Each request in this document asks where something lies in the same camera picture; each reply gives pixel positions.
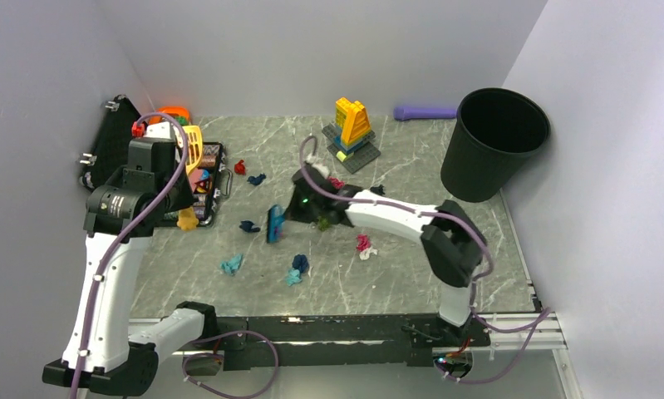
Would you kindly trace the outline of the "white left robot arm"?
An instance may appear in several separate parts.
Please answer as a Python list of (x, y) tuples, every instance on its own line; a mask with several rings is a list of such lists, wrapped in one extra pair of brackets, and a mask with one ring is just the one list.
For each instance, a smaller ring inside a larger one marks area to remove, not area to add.
[(174, 140), (136, 138), (128, 160), (86, 201), (86, 274), (75, 326), (61, 358), (42, 372), (46, 384), (114, 397), (138, 397), (159, 365), (192, 343), (211, 347), (219, 334), (215, 308), (186, 301), (168, 317), (130, 335), (130, 306), (156, 225), (194, 201), (186, 157)]

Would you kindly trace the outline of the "yellow slotted plastic scoop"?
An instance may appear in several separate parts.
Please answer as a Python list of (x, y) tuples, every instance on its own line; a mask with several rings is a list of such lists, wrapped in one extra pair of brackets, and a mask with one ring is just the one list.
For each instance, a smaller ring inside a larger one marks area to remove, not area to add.
[[(184, 133), (188, 139), (187, 161), (185, 162), (185, 173), (189, 177), (191, 173), (199, 167), (203, 158), (203, 138), (201, 129), (198, 126), (184, 126)], [(181, 209), (178, 213), (177, 226), (183, 231), (195, 229), (199, 225), (199, 220), (194, 212), (194, 207), (190, 206)]]

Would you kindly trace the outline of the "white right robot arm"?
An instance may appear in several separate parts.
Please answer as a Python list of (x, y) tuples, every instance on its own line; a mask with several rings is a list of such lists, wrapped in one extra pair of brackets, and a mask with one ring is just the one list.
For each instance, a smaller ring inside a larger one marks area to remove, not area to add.
[(467, 213), (453, 200), (440, 205), (410, 204), (359, 186), (337, 190), (310, 165), (292, 177), (288, 220), (377, 229), (422, 246), (432, 273), (441, 281), (439, 338), (460, 344), (470, 334), (470, 286), (476, 268), (488, 258), (487, 242)]

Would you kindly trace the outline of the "blue hand brush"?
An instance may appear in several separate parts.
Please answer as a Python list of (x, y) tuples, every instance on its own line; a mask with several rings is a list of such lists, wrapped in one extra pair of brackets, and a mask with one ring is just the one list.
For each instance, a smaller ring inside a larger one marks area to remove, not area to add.
[(284, 208), (279, 204), (274, 204), (268, 209), (266, 228), (266, 242), (268, 244), (275, 244), (282, 238), (285, 221), (284, 212)]

